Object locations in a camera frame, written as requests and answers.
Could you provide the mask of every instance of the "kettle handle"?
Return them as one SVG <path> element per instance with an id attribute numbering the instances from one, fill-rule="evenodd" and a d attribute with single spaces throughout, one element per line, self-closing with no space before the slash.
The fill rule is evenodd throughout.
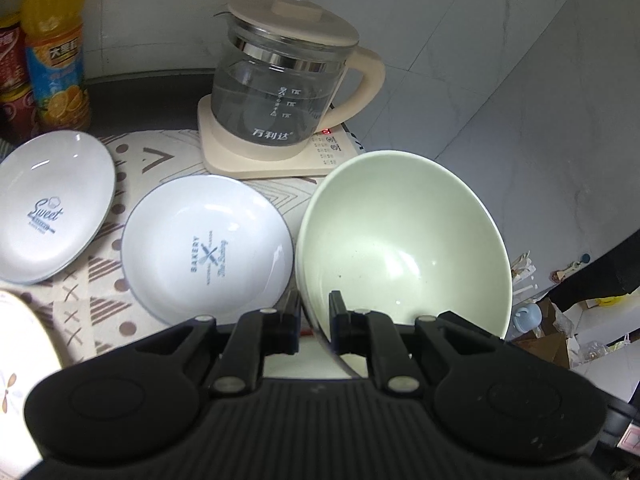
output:
<path id="1" fill-rule="evenodd" d="M 347 119 L 368 105 L 376 96 L 385 81 L 385 65 L 375 52 L 356 46 L 345 62 L 347 69 L 353 68 L 362 72 L 362 81 L 356 91 L 340 106 L 328 109 L 318 124 L 316 132 L 331 128 Z"/>

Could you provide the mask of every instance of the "electric kettle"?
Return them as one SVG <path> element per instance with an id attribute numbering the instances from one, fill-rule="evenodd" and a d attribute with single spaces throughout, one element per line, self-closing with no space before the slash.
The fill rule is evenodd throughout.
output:
<path id="1" fill-rule="evenodd" d="M 219 142 L 238 155 L 294 156 L 315 132 L 357 114 L 382 86 L 380 56 L 358 46 L 352 25 L 316 4 L 230 0 L 224 15 L 228 41 L 210 103 Z M 350 68 L 362 72 L 362 81 L 330 109 Z"/>

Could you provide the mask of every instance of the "kettle base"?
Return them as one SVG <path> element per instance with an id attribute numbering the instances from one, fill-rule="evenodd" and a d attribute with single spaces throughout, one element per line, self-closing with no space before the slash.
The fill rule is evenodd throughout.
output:
<path id="1" fill-rule="evenodd" d="M 355 136 L 340 125 L 293 146 L 259 146 L 239 139 L 220 126 L 210 103 L 210 94 L 198 103 L 198 129 L 204 167 L 213 174 L 238 179 L 324 176 L 364 153 Z"/>

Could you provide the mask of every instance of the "red can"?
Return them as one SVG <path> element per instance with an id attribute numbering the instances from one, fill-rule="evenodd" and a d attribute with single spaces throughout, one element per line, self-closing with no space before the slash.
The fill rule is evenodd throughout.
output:
<path id="1" fill-rule="evenodd" d="M 20 14 L 0 18 L 0 94 L 29 82 Z"/>
<path id="2" fill-rule="evenodd" d="M 8 127 L 3 128 L 0 135 L 4 140 L 18 146 L 40 134 L 31 85 L 22 85 L 13 92 L 0 94 L 0 104 L 8 121 Z"/>

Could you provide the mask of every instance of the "patterned tablecloth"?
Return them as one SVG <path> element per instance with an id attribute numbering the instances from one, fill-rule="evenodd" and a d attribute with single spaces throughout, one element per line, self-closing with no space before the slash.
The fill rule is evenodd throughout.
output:
<path id="1" fill-rule="evenodd" d="M 123 228 L 133 207 L 153 188 L 180 176 L 207 173 L 198 132 L 193 130 L 135 132 L 101 141 L 113 156 L 116 191 L 94 240 L 66 269 L 44 282 L 20 286 L 0 281 L 0 289 L 19 296 L 36 313 L 63 365 L 166 327 L 136 301 L 124 279 L 120 261 Z M 308 201 L 321 180 L 279 178 L 246 184 L 276 206 L 295 241 Z M 293 285 L 292 277 L 289 288 Z"/>

